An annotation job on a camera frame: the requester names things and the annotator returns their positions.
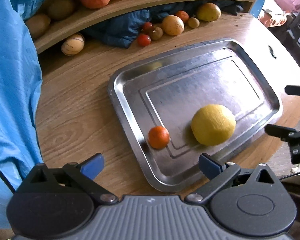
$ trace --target brown kiwi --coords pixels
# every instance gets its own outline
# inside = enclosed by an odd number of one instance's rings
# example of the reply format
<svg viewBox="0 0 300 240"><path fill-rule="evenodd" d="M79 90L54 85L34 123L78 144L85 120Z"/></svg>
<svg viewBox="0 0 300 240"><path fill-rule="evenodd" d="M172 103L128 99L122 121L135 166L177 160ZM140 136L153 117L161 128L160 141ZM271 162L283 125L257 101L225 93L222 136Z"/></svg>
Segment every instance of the brown kiwi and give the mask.
<svg viewBox="0 0 300 240"><path fill-rule="evenodd" d="M54 0L48 7L48 16L56 21L69 17L75 10L74 0Z"/></svg>
<svg viewBox="0 0 300 240"><path fill-rule="evenodd" d="M45 14L37 14L26 21L30 35L33 40L42 36L49 28L51 19Z"/></svg>
<svg viewBox="0 0 300 240"><path fill-rule="evenodd" d="M163 35L163 30L158 26L154 26L154 29L151 32L149 32L149 36L151 40L154 41L160 39L162 35Z"/></svg>

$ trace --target orange fruit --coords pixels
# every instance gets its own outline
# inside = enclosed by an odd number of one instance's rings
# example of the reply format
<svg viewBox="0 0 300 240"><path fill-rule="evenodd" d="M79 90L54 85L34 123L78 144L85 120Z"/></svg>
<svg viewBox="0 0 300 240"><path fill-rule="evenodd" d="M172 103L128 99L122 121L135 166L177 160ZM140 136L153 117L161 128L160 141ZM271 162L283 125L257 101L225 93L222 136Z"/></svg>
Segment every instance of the orange fruit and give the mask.
<svg viewBox="0 0 300 240"><path fill-rule="evenodd" d="M185 11L178 11L175 16L178 16L184 23L189 20L189 15Z"/></svg>
<svg viewBox="0 0 300 240"><path fill-rule="evenodd" d="M148 133L148 142L154 149L165 148L170 141L170 135L166 128L162 126L156 126L151 128Z"/></svg>

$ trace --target wooden tabletop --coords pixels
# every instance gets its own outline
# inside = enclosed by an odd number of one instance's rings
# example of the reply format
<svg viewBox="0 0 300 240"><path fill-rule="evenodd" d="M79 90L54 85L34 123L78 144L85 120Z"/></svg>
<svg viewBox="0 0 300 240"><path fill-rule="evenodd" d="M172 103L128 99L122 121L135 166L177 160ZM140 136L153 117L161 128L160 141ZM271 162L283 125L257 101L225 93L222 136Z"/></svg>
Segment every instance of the wooden tabletop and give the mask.
<svg viewBox="0 0 300 240"><path fill-rule="evenodd" d="M87 40L83 51L67 57L60 45L39 55L42 66L42 94L36 114L39 144L49 167L82 162L102 153L106 164L95 180L114 194L162 194L146 181L122 130L107 86L110 76L135 61L185 45L220 38L233 38L243 44L257 65L266 65L268 82L278 92L283 114L278 125L295 127L300 120L300 97L284 93L286 85L300 85L300 68L282 44L249 14L223 15L212 23L186 29L177 37L164 36L146 48L133 43L119 49ZM273 48L274 59L268 46ZM244 168L266 162L281 141L263 135L233 161ZM180 192L182 196L202 185L202 179Z"/></svg>

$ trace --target red tomato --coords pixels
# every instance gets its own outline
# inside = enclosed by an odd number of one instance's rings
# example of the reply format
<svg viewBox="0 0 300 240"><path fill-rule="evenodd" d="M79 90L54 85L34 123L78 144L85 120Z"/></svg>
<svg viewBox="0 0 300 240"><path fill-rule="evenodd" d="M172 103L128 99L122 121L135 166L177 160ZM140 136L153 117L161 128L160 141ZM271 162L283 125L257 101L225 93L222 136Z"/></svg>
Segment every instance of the red tomato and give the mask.
<svg viewBox="0 0 300 240"><path fill-rule="evenodd" d="M145 33L147 33L147 32L149 32L150 30L152 30L152 28L153 28L153 25L152 25L151 22L147 22L147 23L145 23L145 24L142 26L142 30L143 30Z"/></svg>
<svg viewBox="0 0 300 240"><path fill-rule="evenodd" d="M137 38L137 42L141 47L145 47L150 45L151 38L148 35L141 33Z"/></svg>

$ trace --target metal tray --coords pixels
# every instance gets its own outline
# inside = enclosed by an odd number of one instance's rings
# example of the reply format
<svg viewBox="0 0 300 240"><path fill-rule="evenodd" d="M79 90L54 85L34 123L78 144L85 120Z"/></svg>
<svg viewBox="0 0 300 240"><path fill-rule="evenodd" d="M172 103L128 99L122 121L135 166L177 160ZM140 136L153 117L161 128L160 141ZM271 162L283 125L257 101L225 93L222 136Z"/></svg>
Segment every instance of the metal tray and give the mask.
<svg viewBox="0 0 300 240"><path fill-rule="evenodd" d="M259 137L282 114L282 103L242 46L232 39L203 42L135 62L110 79L108 93L148 182L177 192L202 178L205 152L227 161ZM207 104L221 104L236 117L233 136L215 147L197 143L190 123ZM148 131L166 127L170 143L148 145Z"/></svg>

